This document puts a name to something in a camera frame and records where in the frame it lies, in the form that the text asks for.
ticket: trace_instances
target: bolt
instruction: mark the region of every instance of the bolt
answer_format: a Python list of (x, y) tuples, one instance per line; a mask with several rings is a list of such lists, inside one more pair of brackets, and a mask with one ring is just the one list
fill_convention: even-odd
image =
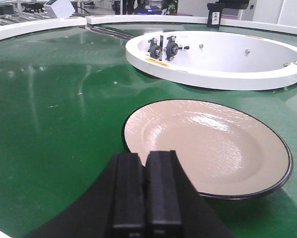
[(157, 50), (155, 51), (155, 55), (158, 56), (158, 57), (160, 57), (160, 56), (162, 55), (162, 51), (161, 51), (161, 49), (157, 49)]
[(172, 54), (177, 54), (178, 53), (178, 46), (174, 45), (172, 48), (171, 48), (171, 52)]

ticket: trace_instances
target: green conveyor belt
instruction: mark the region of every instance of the green conveyor belt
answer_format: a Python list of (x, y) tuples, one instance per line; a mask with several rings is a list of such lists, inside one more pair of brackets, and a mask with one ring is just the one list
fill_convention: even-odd
[[(129, 35), (208, 30), (198, 24), (107, 24)], [(221, 27), (297, 46), (297, 36)], [(125, 59), (125, 40), (66, 28), (0, 42), (0, 229), (20, 238), (79, 197), (145, 104), (174, 98), (230, 106), (287, 142), (294, 170), (283, 188), (248, 200), (207, 198), (237, 238), (297, 238), (297, 85), (266, 91), (189, 87), (151, 77)]]

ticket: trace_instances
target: beige plate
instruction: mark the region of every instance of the beige plate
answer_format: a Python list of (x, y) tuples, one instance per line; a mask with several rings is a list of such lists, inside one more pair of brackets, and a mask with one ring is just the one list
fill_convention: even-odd
[(293, 159), (283, 139), (252, 116), (197, 100), (166, 100), (133, 112), (123, 127), (126, 146), (142, 164), (155, 150), (176, 150), (203, 195), (240, 199), (276, 190)]

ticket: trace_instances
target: orange label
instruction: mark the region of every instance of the orange label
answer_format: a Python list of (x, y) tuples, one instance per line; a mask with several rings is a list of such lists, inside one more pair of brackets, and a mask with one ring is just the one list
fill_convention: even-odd
[(156, 59), (153, 59), (153, 58), (150, 58), (150, 57), (146, 58), (146, 60), (148, 60), (148, 61), (150, 61), (152, 63), (159, 64), (159, 65), (161, 65), (163, 67), (168, 67), (169, 66), (169, 64), (167, 64), (167, 63), (161, 62), (159, 60), (156, 60)]
[(258, 36), (248, 36), (248, 35), (244, 35), (244, 36), (247, 36), (247, 37), (252, 37), (252, 38), (256, 38), (256, 39), (261, 39), (261, 40), (264, 40), (264, 38), (262, 38), (262, 37), (258, 37)]

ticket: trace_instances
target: white box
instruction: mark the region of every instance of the white box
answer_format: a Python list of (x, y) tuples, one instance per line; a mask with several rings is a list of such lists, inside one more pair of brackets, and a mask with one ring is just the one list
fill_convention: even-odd
[(44, 8), (51, 18), (70, 17), (75, 12), (70, 0), (49, 0)]

